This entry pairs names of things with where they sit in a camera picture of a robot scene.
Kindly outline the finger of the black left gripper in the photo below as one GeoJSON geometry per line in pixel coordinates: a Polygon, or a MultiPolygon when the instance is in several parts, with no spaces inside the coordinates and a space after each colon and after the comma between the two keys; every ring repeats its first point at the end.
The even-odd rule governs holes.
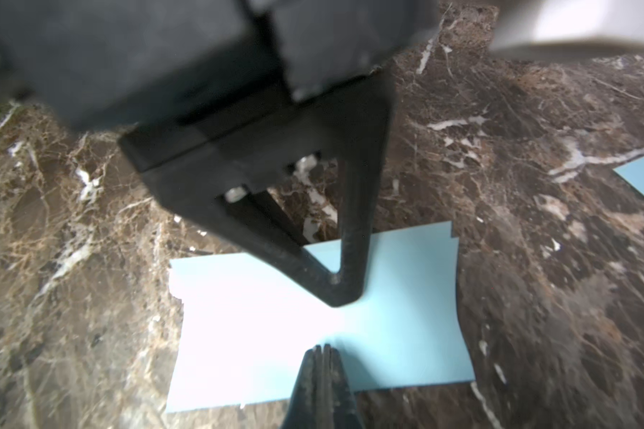
{"type": "Polygon", "coordinates": [[[395,85],[384,71],[296,104],[268,79],[181,119],[143,124],[119,145],[168,211],[273,266],[329,305],[364,291],[395,85]],[[331,272],[269,189],[334,159],[342,182],[340,267],[331,272]]]}

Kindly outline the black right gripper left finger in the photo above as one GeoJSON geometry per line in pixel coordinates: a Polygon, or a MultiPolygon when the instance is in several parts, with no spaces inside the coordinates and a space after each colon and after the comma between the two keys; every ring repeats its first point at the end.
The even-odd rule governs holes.
{"type": "Polygon", "coordinates": [[[313,429],[318,427],[318,364],[322,348],[315,346],[303,356],[282,429],[313,429]]]}

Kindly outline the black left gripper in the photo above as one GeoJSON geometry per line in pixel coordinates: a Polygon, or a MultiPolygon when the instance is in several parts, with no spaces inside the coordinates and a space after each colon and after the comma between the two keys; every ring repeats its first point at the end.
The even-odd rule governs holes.
{"type": "Polygon", "coordinates": [[[0,1],[0,102],[75,130],[185,116],[282,80],[295,101],[439,25],[435,1],[0,1]]]}

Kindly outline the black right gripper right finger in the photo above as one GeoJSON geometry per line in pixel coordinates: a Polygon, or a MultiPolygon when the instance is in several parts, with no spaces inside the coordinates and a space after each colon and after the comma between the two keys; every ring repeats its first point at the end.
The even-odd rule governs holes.
{"type": "Polygon", "coordinates": [[[363,428],[338,350],[323,348],[323,427],[363,428]]]}

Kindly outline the white square paper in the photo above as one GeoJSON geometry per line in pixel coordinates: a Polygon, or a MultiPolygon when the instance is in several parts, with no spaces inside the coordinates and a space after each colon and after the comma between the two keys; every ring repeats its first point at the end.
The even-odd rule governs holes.
{"type": "Polygon", "coordinates": [[[305,352],[337,349],[353,391],[468,383],[449,223],[380,232],[365,291],[333,309],[245,253],[175,259],[182,302],[170,413],[288,398],[305,352]]]}

